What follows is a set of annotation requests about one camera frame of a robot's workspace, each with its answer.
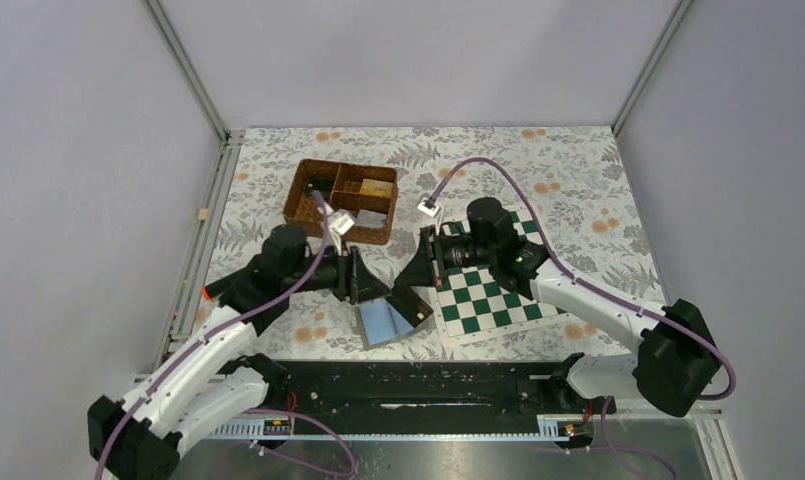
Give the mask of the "silver metal card holder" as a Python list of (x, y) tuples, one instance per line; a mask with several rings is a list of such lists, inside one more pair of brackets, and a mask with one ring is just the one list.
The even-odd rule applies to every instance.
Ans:
[(400, 313), (385, 299), (372, 300), (356, 307), (356, 318), (365, 350), (401, 341), (422, 330), (434, 310), (420, 302), (411, 317)]

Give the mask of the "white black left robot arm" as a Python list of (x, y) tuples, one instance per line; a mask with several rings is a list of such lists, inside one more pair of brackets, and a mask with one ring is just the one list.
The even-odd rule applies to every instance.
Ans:
[(302, 227), (280, 225), (245, 267), (206, 291), (219, 303), (190, 340), (121, 399), (101, 396), (89, 407), (96, 478), (167, 479), (186, 452), (224, 422), (255, 406), (282, 407), (286, 371), (262, 354), (243, 352), (289, 309), (293, 294), (328, 291), (357, 305), (391, 289), (357, 248), (340, 253), (323, 242), (312, 252)]

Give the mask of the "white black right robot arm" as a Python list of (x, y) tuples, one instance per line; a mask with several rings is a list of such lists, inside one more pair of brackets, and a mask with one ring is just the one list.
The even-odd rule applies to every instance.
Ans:
[(597, 327), (628, 350), (614, 357), (575, 354), (551, 386), (553, 402), (575, 412), (597, 397), (641, 396), (661, 412), (686, 416), (720, 370), (716, 343), (694, 304), (627, 299), (624, 292), (560, 268), (542, 241), (517, 229), (515, 214), (492, 198), (472, 201), (467, 227), (423, 227), (398, 286), (438, 287), (454, 272), (485, 267), (504, 291), (548, 304)]

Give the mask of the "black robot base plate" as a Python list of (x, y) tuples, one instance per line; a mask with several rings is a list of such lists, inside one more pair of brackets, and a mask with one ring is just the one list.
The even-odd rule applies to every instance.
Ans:
[(588, 422), (615, 412), (568, 385), (573, 362), (282, 361), (262, 404), (340, 435), (519, 436), (538, 432), (541, 416)]

